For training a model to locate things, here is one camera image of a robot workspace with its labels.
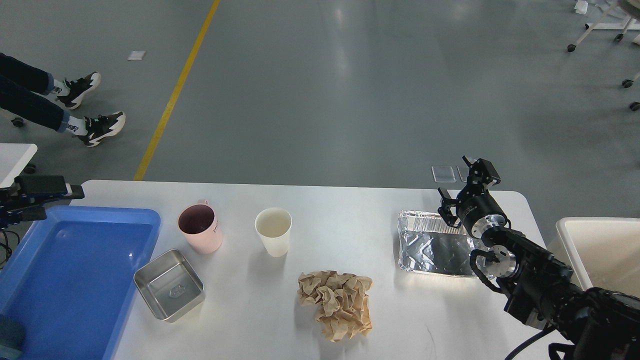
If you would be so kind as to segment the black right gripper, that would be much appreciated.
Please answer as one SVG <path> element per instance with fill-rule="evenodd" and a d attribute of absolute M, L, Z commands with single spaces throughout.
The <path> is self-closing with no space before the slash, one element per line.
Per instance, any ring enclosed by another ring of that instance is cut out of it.
<path fill-rule="evenodd" d="M 463 155 L 462 161 L 468 167 L 466 185 L 457 198 L 452 198 L 448 189 L 438 187 L 438 214 L 448 227 L 462 226 L 473 239 L 480 239 L 488 229 L 505 227 L 508 222 L 505 212 L 488 193 L 491 187 L 501 183 L 501 176 L 489 160 Z"/>

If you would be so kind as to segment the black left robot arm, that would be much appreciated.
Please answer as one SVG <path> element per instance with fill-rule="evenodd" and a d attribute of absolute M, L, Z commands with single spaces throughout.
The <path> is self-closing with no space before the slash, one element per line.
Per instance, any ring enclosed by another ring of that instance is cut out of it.
<path fill-rule="evenodd" d="M 18 176 L 0 191 L 0 228 L 45 220 L 45 204 L 84 197 L 82 186 L 67 183 L 61 175 Z"/>

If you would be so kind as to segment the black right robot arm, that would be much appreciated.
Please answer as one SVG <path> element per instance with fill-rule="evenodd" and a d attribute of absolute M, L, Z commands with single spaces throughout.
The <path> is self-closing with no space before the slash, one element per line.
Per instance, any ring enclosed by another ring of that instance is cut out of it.
<path fill-rule="evenodd" d="M 520 231 L 491 196 L 501 182 L 494 165 L 462 157 L 465 187 L 451 197 L 439 187 L 438 213 L 446 225 L 464 228 L 484 249 L 470 252 L 470 268 L 492 292 L 506 296 L 506 313 L 539 332 L 512 350 L 507 359 L 557 331 L 567 343 L 551 342 L 551 360 L 637 360 L 640 355 L 638 297 L 600 287 L 581 289 L 573 269 Z"/>

